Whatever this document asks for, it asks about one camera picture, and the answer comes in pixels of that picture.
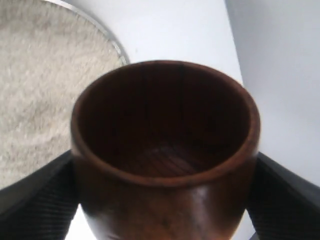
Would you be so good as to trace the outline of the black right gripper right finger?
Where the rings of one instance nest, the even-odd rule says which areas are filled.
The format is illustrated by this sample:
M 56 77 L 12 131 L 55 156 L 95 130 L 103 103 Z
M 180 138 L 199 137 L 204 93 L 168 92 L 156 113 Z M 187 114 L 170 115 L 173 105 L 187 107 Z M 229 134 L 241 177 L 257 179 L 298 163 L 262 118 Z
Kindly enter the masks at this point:
M 320 188 L 259 153 L 246 207 L 253 240 L 318 240 Z

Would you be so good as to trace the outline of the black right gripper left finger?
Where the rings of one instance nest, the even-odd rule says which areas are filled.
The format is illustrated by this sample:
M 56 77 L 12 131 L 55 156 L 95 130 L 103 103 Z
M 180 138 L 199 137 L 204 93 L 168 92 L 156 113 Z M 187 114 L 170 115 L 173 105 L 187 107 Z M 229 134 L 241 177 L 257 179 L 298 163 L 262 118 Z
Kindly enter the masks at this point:
M 0 191 L 2 240 L 63 240 L 79 205 L 70 151 Z

